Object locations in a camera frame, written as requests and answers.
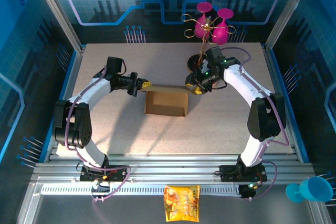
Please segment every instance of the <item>open cardboard box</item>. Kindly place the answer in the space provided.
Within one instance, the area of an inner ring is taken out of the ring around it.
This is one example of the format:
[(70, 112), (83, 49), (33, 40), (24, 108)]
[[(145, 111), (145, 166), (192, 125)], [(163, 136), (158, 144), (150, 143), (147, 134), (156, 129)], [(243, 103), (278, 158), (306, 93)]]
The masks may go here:
[(186, 116), (188, 94), (192, 91), (184, 86), (151, 85), (141, 89), (146, 92), (145, 114)]

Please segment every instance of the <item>snack bag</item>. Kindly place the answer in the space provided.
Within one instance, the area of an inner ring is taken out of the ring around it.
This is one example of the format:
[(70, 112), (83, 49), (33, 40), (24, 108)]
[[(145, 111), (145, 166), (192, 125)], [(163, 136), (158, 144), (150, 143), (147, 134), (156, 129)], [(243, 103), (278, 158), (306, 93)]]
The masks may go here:
[(165, 186), (163, 193), (166, 221), (189, 220), (199, 222), (198, 199), (200, 186)]

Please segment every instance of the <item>speckled table surface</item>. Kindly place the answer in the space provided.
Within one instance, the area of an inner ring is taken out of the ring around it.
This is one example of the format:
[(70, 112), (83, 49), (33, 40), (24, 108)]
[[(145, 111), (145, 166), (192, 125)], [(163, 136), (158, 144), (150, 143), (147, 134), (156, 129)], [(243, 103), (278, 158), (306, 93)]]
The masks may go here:
[[(201, 44), (88, 44), (80, 66), (74, 94), (106, 64), (108, 56), (123, 58), (127, 73), (153, 84), (184, 85), (187, 59)], [(245, 69), (265, 88), (274, 91), (259, 43), (227, 43), (248, 50), (252, 60)], [(242, 61), (243, 52), (227, 50), (226, 57)], [(169, 117), (144, 114), (145, 93), (137, 97), (113, 91), (91, 111), (92, 139), (107, 154), (239, 154), (247, 143), (249, 107), (232, 87), (206, 95), (190, 95), (188, 115)], [(277, 140), (283, 141), (280, 135)], [(291, 153), (291, 147), (273, 145), (268, 153)], [(58, 154), (68, 152), (59, 146)]]

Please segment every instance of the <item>blue cup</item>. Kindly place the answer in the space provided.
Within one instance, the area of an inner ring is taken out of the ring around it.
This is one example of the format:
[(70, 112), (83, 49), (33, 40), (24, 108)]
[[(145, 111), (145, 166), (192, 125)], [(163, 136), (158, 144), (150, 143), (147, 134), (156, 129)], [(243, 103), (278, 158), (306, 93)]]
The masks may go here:
[(332, 199), (333, 191), (329, 182), (324, 178), (311, 177), (304, 180), (300, 186), (297, 184), (288, 185), (286, 195), (295, 203), (300, 203), (304, 199), (327, 202)]

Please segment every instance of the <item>white robotic arm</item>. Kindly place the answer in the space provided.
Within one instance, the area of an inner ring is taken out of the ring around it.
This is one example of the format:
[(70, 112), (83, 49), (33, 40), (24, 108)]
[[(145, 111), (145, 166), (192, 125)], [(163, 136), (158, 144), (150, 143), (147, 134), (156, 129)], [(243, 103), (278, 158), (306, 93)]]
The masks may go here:
[[(254, 80), (244, 68), (242, 73), (252, 80), (255, 85), (264, 91), (267, 95), (271, 95), (271, 91), (265, 89), (256, 80)], [(224, 70), (224, 80), (234, 87), (238, 93), (245, 99), (249, 107), (256, 98), (264, 98), (265, 96), (260, 93), (239, 71), (239, 65), (235, 64)], [(267, 147), (267, 142), (273, 140), (274, 136), (269, 137), (264, 141), (259, 141), (250, 135), (244, 151), (241, 153), (240, 158), (247, 167), (255, 166), (261, 163), (263, 152)]]
[[(284, 98), (282, 94), (273, 94), (261, 86), (245, 71), (237, 59), (224, 57), (219, 47), (207, 50), (205, 58), (200, 68), (187, 76), (185, 84), (196, 86), (193, 91), (204, 94), (212, 92), (215, 89), (212, 88), (212, 85), (222, 80), (233, 86), (250, 107), (247, 122), (250, 137), (245, 150), (238, 157), (239, 174), (235, 178), (228, 176), (228, 181), (232, 181), (230, 179), (242, 181), (241, 179), (244, 179), (244, 175), (248, 174), (249, 171), (254, 175), (260, 171), (262, 155), (268, 146), (268, 142), (280, 133), (280, 126), (275, 113), (279, 114), (281, 123), (285, 127)], [(249, 181), (250, 177), (246, 176), (245, 178), (246, 181)]]
[(59, 100), (55, 104), (53, 126), (55, 140), (66, 148), (77, 151), (77, 154), (86, 161), (87, 167), (108, 165), (106, 155), (91, 139), (90, 111), (113, 90), (125, 89), (129, 95), (137, 96), (137, 91), (145, 83), (146, 86), (150, 84), (145, 79), (137, 79), (136, 72), (131, 73), (129, 77), (119, 74), (122, 63), (124, 63), (122, 59), (108, 57), (106, 68), (98, 72), (87, 87), (69, 100)]

